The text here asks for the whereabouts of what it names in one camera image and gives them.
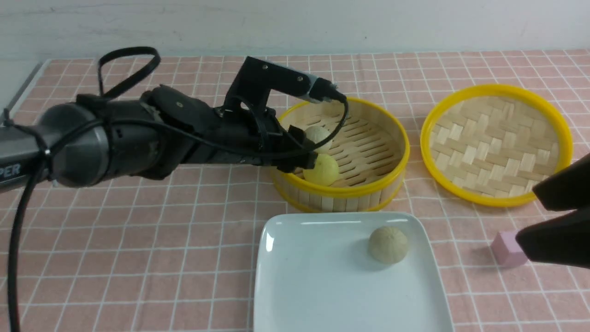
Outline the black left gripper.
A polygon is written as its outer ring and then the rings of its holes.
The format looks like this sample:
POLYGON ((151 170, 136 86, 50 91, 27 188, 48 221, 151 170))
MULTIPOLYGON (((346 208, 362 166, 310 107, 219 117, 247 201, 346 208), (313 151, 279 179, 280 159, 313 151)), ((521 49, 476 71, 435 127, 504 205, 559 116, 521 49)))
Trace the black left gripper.
POLYGON ((250 164, 254 166, 275 166, 283 173, 293 173, 301 168, 315 167, 318 153, 314 151, 314 141, 307 138, 301 128, 289 126, 288 132, 279 124, 276 111, 266 107, 261 113, 254 113, 243 107, 230 110, 213 109, 216 122, 208 127, 205 139, 219 146, 240 150, 231 153, 203 145, 204 164, 250 164), (277 159, 276 154, 288 151, 305 151, 306 154, 277 159), (271 158, 260 158, 262 153, 272 154, 271 158))

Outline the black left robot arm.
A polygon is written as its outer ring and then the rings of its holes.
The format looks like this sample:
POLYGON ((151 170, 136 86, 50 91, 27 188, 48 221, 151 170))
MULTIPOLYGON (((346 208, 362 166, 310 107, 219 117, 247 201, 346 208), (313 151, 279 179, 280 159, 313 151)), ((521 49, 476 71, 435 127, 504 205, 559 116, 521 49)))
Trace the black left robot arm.
POLYGON ((78 95, 50 107, 35 125, 1 127, 1 191, 42 181, 70 188, 124 176, 154 181, 180 165, 272 166, 292 173, 314 168, 318 154, 302 130, 285 130, 271 109, 230 108, 159 86, 138 100, 78 95))

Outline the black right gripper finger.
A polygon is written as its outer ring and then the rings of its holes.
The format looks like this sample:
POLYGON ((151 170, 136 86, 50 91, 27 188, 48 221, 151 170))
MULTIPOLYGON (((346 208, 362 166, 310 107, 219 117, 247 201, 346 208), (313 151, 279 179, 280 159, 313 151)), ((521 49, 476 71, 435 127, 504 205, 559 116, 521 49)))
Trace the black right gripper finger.
POLYGON ((532 191, 549 211, 587 208, 590 205, 590 156, 544 179, 532 191))
POLYGON ((590 268, 590 211, 575 210, 518 231, 516 242, 532 262, 590 268))

